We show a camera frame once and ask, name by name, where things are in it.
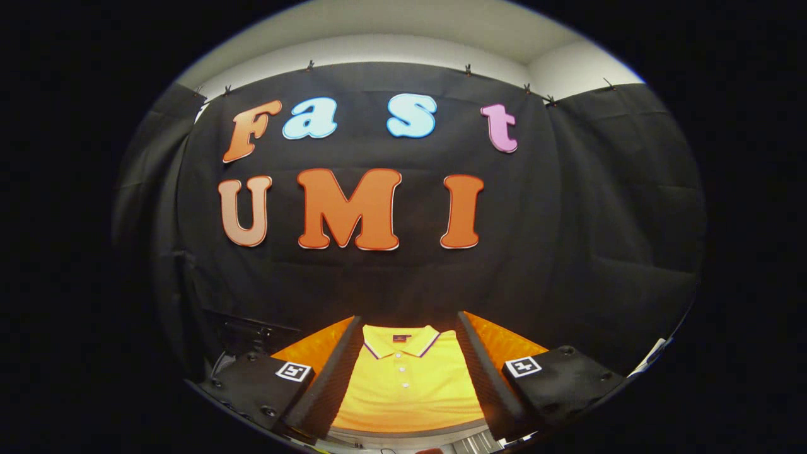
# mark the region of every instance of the white wall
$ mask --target white wall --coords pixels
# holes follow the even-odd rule
[[[551,50],[528,66],[530,90],[555,99],[622,83],[644,83],[631,69],[590,41]]]
[[[310,41],[253,58],[204,82],[202,95],[212,98],[263,78],[305,68],[358,61],[398,61],[470,70],[490,78],[522,86],[529,82],[527,68],[508,58],[445,40],[407,35],[354,35]]]
[[[532,92],[552,95],[555,99],[607,86],[603,78],[614,85],[644,83],[633,71],[588,41],[563,45],[536,58],[530,65],[522,65],[446,40],[408,35],[354,35],[310,41],[253,58],[207,80],[199,93],[212,99],[223,94],[225,86],[235,89],[300,70],[309,60],[314,61],[315,70],[317,66],[359,61],[420,63],[458,70],[465,70],[465,65],[470,63],[474,74],[520,88],[529,83]]]

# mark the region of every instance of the screw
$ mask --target screw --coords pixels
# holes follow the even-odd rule
[[[270,418],[273,418],[276,414],[278,414],[278,412],[274,411],[274,408],[270,408],[268,406],[262,406],[261,411]]]

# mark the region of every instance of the pink letter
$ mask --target pink letter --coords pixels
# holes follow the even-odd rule
[[[518,142],[511,139],[507,134],[507,125],[515,125],[516,118],[508,115],[501,104],[482,107],[479,109],[483,116],[487,117],[487,130],[491,143],[502,153],[512,153],[516,151]]]

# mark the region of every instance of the black backdrop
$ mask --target black backdrop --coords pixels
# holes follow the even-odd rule
[[[387,101],[399,93],[437,101],[437,125],[427,137],[387,131]],[[319,96],[337,101],[332,135],[285,140],[290,114],[281,111],[253,139],[252,154],[221,162],[235,115],[275,99],[290,110]],[[494,103],[516,117],[514,153],[497,151],[487,138],[479,109]],[[205,309],[304,334],[354,314],[381,326],[446,330],[457,311],[468,310],[550,348],[575,345],[626,375],[659,338],[669,338],[693,297],[705,232],[699,176],[669,111],[642,84],[547,108],[535,94],[456,69],[330,65],[239,87],[210,102],[187,143],[130,152],[182,155],[178,183],[168,177],[162,189],[176,191],[176,207],[166,208],[175,212],[154,236],[173,236],[178,225],[177,241],[159,252],[194,257]],[[321,167],[334,172],[347,196],[369,169],[402,174],[396,250],[297,245],[304,218],[297,174]],[[256,247],[238,246],[222,228],[218,183],[244,184],[260,174],[273,179],[269,232]],[[450,174],[485,183],[475,220],[479,244],[466,250],[438,242],[449,212],[442,180]],[[251,225],[249,191],[239,193],[238,207],[241,224]]]
[[[20,279],[11,285],[26,301],[11,320],[20,323],[11,341],[22,347],[25,383],[12,393],[22,411],[10,423],[12,448],[272,448],[166,379],[179,373],[175,359],[156,318],[128,296],[138,277],[121,282],[110,273],[113,257],[103,241],[108,212],[88,203],[115,184],[123,144],[157,94],[208,49],[279,7],[228,5],[34,4],[36,20],[15,21],[24,55],[12,101],[25,109],[65,109],[48,123],[47,138],[63,138],[58,144],[12,141],[29,152],[15,155],[12,182],[33,183],[25,169],[36,168],[61,184],[56,192],[37,187],[42,191],[11,198],[12,212],[22,210],[28,220],[19,240],[30,252],[15,256]],[[776,4],[540,7],[597,39],[660,93],[692,143],[710,222],[703,284],[673,348],[623,394],[535,452],[614,444],[661,452],[793,448],[795,408],[787,392],[797,361],[771,359],[791,353],[799,323],[790,242],[800,206],[793,198],[797,167],[795,149],[784,142],[800,130],[798,117],[788,114],[797,107],[788,78],[795,69],[794,24]],[[307,58],[301,60],[303,67]],[[102,103],[88,101],[99,94]],[[42,134],[37,128],[27,137]],[[50,200],[50,211],[40,209],[42,200]],[[53,212],[57,235],[49,224]]]

